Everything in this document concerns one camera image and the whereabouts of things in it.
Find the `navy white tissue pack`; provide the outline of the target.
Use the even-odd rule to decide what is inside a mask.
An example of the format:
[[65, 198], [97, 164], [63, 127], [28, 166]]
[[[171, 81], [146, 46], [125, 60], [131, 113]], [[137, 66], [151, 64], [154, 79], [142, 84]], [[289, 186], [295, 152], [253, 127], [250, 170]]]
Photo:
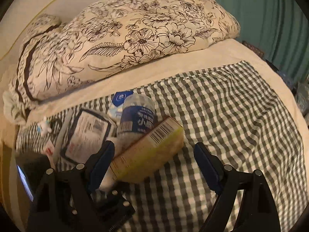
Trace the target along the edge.
[[74, 165], [85, 163], [109, 137], [116, 135], [116, 129], [108, 115], [83, 108], [73, 121], [60, 155]]

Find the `brown yellow carton box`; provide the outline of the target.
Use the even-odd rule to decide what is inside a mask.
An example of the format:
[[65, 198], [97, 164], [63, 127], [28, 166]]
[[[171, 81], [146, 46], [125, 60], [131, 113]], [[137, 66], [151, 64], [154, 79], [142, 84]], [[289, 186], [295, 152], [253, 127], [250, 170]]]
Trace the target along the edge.
[[168, 116], [112, 161], [112, 179], [138, 184], [162, 168], [183, 146], [184, 128]]

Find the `clear plastic water bottle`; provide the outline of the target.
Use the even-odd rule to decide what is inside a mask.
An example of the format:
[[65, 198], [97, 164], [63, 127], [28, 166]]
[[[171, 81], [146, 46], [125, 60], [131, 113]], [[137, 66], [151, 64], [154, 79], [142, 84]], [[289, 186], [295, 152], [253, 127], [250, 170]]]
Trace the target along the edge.
[[117, 124], [116, 156], [153, 129], [154, 106], [153, 100], [143, 94], [132, 93], [124, 99], [120, 121]]

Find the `white plush toy blue star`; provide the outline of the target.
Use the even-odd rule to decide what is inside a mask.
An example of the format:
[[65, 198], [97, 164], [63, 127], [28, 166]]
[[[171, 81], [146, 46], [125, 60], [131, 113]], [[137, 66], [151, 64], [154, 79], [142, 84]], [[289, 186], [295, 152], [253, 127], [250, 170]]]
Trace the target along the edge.
[[52, 128], [50, 126], [50, 121], [45, 116], [41, 122], [37, 124], [37, 131], [41, 135], [41, 137], [46, 136], [52, 132]]

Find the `white long-handled bath sponge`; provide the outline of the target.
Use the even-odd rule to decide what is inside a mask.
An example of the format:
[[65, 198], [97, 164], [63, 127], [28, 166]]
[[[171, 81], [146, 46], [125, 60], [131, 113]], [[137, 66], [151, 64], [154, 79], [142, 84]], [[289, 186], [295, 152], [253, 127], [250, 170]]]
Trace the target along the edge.
[[66, 114], [65, 121], [63, 122], [60, 132], [57, 136], [55, 146], [54, 146], [54, 152], [52, 155], [52, 163], [51, 163], [51, 166], [53, 169], [56, 169], [57, 161], [59, 160], [60, 151], [62, 149], [62, 143], [65, 137], [65, 133], [68, 129], [69, 123], [71, 121], [72, 115], [73, 115], [73, 110], [69, 109], [69, 111]]

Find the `white red sachet packet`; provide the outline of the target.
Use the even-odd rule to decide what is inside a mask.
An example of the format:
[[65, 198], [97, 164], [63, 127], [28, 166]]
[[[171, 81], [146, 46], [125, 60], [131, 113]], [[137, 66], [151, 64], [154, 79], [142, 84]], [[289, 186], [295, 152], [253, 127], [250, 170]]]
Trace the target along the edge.
[[43, 153], [48, 157], [50, 162], [53, 162], [55, 147], [52, 141], [49, 139], [43, 147]]

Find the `pale green towel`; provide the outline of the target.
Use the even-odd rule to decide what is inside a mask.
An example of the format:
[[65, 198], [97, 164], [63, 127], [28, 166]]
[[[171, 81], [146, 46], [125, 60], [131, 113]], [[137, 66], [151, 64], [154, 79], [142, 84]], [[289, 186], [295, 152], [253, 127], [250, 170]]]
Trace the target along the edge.
[[26, 125], [30, 110], [25, 107], [25, 104], [15, 94], [5, 91], [3, 93], [3, 103], [4, 116], [10, 123], [19, 126]]

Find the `small blue tissue packet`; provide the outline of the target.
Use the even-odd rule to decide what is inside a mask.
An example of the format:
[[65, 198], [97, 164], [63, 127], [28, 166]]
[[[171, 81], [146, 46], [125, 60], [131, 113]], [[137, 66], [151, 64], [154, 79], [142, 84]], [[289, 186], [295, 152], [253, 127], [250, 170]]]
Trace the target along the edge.
[[112, 99], [112, 102], [108, 108], [107, 114], [114, 121], [119, 122], [123, 112], [123, 104], [126, 98], [131, 96], [133, 91], [116, 92]]

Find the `floral patterned pillow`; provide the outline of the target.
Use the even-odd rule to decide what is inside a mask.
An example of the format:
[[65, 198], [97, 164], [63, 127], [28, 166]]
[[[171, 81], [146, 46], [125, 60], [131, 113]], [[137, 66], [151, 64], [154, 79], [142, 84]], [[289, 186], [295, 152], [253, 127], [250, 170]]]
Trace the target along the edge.
[[100, 0], [68, 23], [38, 16], [8, 89], [32, 108], [133, 66], [239, 34], [239, 22], [215, 0]]

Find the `teal curtain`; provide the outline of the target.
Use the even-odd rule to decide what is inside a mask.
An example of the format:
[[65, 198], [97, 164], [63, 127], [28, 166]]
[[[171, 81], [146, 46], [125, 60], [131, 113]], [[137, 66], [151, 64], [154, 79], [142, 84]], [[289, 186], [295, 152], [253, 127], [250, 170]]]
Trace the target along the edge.
[[216, 0], [240, 23], [238, 41], [295, 81], [308, 76], [308, 20], [295, 0]]

